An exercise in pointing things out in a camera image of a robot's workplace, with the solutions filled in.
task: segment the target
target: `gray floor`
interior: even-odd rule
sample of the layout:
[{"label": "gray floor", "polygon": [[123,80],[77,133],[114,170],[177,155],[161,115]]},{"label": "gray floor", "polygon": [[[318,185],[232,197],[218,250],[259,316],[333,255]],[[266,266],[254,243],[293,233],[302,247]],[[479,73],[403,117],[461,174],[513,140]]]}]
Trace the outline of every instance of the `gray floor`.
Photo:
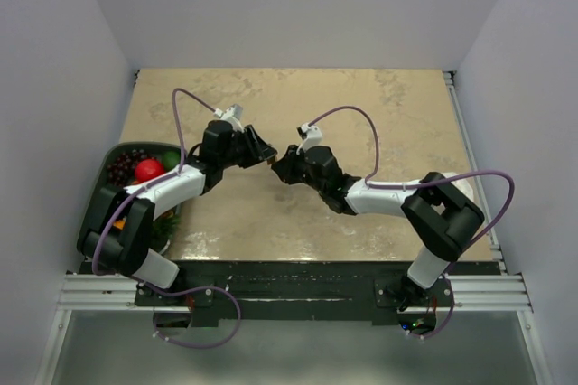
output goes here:
[{"label": "gray floor", "polygon": [[[393,326],[246,321],[231,342],[209,351],[153,339],[151,318],[146,312],[75,313],[54,383],[536,383],[515,313],[458,313],[424,343]],[[196,341],[208,342],[231,325],[191,331]]]}]

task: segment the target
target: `wooden table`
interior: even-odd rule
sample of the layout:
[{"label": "wooden table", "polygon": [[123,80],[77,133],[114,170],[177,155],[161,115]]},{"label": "wooden table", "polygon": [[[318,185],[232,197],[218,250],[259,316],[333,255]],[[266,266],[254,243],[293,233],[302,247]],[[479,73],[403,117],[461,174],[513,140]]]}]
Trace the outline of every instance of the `wooden table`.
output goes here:
[{"label": "wooden table", "polygon": [[[378,128],[381,166],[374,178],[404,181],[429,171],[470,167],[443,75],[438,70],[145,69],[140,70],[121,141],[178,143],[171,93],[183,87],[215,108],[238,103],[242,122],[284,154],[301,141],[296,128],[338,105],[365,109]],[[179,97],[188,148],[211,120]],[[324,139],[350,174],[373,167],[366,120],[342,111],[320,123]],[[331,212],[305,185],[281,183],[265,164],[230,168],[207,195],[183,206],[171,259],[413,260],[422,242],[410,224],[383,215]],[[490,260],[482,239],[464,258]]]}]

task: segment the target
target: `gray wall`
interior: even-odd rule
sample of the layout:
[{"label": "gray wall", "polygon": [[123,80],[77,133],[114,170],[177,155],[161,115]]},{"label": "gray wall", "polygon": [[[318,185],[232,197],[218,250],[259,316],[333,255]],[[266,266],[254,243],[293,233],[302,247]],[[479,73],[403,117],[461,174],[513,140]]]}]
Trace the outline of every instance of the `gray wall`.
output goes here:
[{"label": "gray wall", "polygon": [[96,0],[0,0],[0,371],[30,383],[130,82]]},{"label": "gray wall", "polygon": [[[499,225],[508,270],[523,270],[558,384],[578,383],[578,2],[498,0],[457,75],[480,164],[511,172]],[[495,211],[499,181],[485,182]]]},{"label": "gray wall", "polygon": [[453,70],[496,0],[98,0],[144,67]]}]

